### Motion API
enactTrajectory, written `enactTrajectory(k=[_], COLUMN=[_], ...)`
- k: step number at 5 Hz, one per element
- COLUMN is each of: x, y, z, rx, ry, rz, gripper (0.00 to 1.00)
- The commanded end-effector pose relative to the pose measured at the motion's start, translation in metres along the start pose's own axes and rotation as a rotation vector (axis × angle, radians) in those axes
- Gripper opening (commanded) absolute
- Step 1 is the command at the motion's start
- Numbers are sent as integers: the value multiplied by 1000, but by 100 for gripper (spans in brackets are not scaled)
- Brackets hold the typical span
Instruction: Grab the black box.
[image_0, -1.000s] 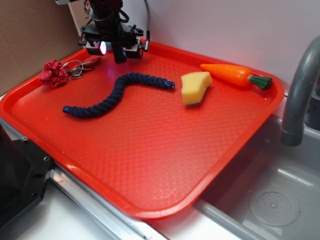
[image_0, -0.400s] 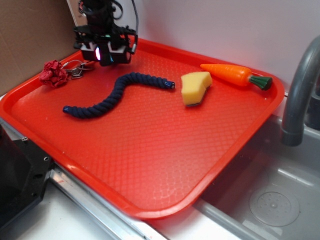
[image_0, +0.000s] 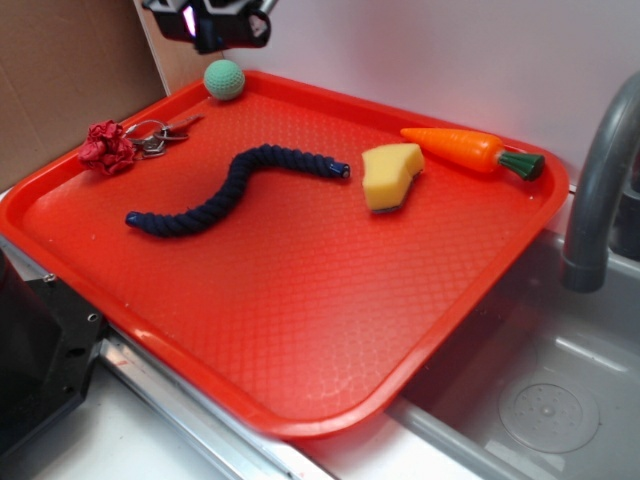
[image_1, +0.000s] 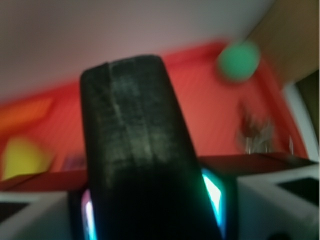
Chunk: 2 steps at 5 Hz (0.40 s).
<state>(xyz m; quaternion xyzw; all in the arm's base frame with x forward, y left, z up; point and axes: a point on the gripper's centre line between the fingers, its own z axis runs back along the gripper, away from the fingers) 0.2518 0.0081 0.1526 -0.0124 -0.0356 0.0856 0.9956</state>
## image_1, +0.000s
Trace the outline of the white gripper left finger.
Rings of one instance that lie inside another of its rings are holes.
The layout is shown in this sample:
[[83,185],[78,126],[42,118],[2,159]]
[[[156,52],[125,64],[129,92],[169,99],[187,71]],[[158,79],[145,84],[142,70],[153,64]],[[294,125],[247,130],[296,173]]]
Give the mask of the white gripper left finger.
[[70,240],[68,194],[54,192],[0,193],[2,240]]

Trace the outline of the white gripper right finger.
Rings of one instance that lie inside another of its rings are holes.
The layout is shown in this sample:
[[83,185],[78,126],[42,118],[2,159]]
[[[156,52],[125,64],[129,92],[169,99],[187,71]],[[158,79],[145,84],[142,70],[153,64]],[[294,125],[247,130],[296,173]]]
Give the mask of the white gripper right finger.
[[240,240],[318,240],[320,208],[303,194],[319,193],[319,165],[237,178]]

